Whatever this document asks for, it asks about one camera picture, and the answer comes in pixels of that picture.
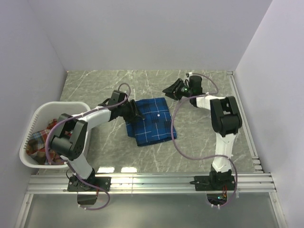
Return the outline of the blue plaid long sleeve shirt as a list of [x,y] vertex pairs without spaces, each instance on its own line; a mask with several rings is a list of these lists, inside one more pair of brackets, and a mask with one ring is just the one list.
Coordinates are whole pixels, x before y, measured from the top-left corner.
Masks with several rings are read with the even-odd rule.
[[171,140],[171,132],[177,139],[175,128],[171,128],[171,114],[164,97],[142,99],[136,104],[145,119],[126,122],[127,135],[136,140],[138,147]]

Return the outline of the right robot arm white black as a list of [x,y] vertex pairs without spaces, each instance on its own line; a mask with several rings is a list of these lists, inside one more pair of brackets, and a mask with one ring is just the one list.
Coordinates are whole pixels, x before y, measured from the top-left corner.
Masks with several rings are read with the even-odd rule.
[[242,118],[234,96],[219,97],[214,93],[203,92],[203,74],[189,72],[186,79],[178,78],[163,93],[176,101],[189,101],[194,107],[210,111],[212,129],[216,135],[215,154],[211,156],[209,176],[198,176],[193,184],[196,190],[234,190],[237,186],[236,167],[233,164],[234,140],[242,127]]

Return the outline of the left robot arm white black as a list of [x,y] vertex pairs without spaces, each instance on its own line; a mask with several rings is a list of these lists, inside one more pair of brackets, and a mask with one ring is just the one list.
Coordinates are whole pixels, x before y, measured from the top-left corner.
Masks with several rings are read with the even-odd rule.
[[53,127],[50,140],[46,146],[55,151],[63,161],[67,162],[72,176],[69,178],[69,189],[80,188],[82,191],[93,189],[109,190],[111,179],[97,177],[94,168],[89,165],[83,153],[87,133],[117,117],[127,122],[144,120],[136,102],[129,100],[128,95],[115,90],[110,98],[104,100],[95,109],[83,114],[62,114],[58,118],[58,126]]

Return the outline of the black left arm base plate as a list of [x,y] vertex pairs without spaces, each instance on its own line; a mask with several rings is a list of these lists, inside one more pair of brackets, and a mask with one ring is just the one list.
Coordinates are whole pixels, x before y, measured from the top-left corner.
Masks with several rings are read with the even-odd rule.
[[[111,177],[97,177],[91,185],[98,186],[106,191],[109,191],[111,185]],[[70,181],[67,186],[68,192],[93,192],[97,189],[85,185],[76,176],[70,177]]]

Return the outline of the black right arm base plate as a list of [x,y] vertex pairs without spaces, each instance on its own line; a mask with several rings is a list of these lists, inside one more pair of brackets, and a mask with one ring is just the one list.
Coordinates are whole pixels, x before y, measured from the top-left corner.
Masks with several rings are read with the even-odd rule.
[[233,176],[227,179],[219,179],[211,176],[194,176],[190,184],[195,186],[195,191],[221,191],[234,190],[236,181]]

